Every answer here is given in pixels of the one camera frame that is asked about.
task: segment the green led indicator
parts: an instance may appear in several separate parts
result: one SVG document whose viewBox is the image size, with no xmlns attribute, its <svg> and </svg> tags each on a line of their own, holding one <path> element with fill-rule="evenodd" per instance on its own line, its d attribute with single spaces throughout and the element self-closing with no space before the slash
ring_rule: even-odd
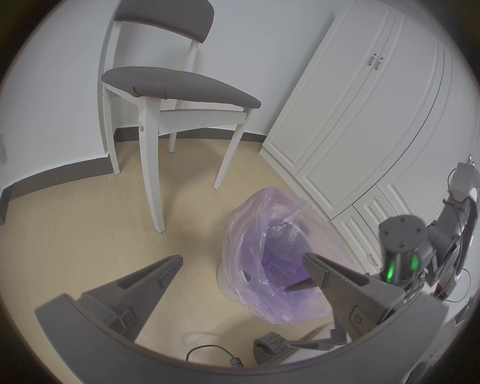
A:
<svg viewBox="0 0 480 384">
<path fill-rule="evenodd" d="M 390 266 L 388 267 L 388 271 L 387 271 L 387 283 L 390 283 L 392 281 L 394 270 L 395 270 L 395 261 L 392 260 L 392 262 L 390 263 Z"/>
<path fill-rule="evenodd" d="M 412 255 L 412 264 L 410 268 L 412 272 L 417 272 L 420 269 L 420 260 L 416 253 Z"/>
</svg>

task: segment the door handle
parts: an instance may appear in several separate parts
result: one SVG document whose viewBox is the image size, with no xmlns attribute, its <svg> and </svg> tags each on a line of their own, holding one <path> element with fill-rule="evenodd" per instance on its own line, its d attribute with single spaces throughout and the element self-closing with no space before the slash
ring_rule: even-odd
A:
<svg viewBox="0 0 480 384">
<path fill-rule="evenodd" d="M 376 65 L 375 65 L 375 70 L 377 70 L 378 67 L 380 67 L 380 63 L 381 63 L 383 60 L 384 60 L 383 57 L 380 57 L 380 58 L 378 59 Z"/>
<path fill-rule="evenodd" d="M 378 263 L 375 261 L 371 253 L 367 255 L 367 258 L 371 265 L 373 265 L 374 267 L 378 267 Z"/>
<path fill-rule="evenodd" d="M 369 66 L 371 66 L 373 64 L 373 61 L 375 60 L 376 57 L 377 57 L 377 54 L 374 53 L 373 56 L 370 58 L 370 61 L 368 62 Z"/>
</svg>

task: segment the trash bag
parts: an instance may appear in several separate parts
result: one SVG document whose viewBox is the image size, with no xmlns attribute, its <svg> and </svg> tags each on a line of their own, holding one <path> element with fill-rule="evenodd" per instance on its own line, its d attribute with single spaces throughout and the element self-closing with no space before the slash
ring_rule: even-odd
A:
<svg viewBox="0 0 480 384">
<path fill-rule="evenodd" d="M 319 288 L 285 292 L 309 278 L 305 252 L 359 270 L 333 229 L 303 199 L 265 188 L 235 209 L 223 237 L 223 268 L 243 306 L 272 324 L 313 321 L 332 313 Z"/>
</svg>

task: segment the floor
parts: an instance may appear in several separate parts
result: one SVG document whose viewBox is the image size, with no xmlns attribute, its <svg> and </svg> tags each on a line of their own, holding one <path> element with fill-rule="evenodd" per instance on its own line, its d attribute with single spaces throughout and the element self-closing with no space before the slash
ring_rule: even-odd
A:
<svg viewBox="0 0 480 384">
<path fill-rule="evenodd" d="M 220 344 L 256 366 L 253 341 L 268 332 L 300 338 L 332 321 L 271 325 L 226 299 L 216 282 L 223 228 L 230 212 L 256 191 L 290 188 L 241 142 L 222 188 L 212 186 L 228 141 L 179 139 L 175 153 L 159 140 L 160 183 L 167 230 L 159 235 L 144 191 L 138 142 L 118 143 L 121 173 L 74 181 L 10 203 L 0 227 L 0 294 L 34 352 L 64 383 L 79 380 L 42 332 L 34 308 L 66 292 L 86 290 L 180 253 L 184 266 L 136 342 L 178 359 L 202 344 Z M 224 365 L 221 350 L 196 351 L 191 361 Z"/>
</svg>

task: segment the translucent plastic bag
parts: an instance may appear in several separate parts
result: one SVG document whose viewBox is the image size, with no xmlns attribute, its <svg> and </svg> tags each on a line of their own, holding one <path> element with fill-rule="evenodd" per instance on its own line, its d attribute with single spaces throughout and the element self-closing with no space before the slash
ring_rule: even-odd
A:
<svg viewBox="0 0 480 384">
<path fill-rule="evenodd" d="M 312 321 L 331 314 L 319 288 L 285 292 L 310 276 L 305 252 L 358 270 L 332 228 L 303 199 L 265 188 L 232 212 L 223 237 L 223 268 L 243 306 L 272 324 Z"/>
</svg>

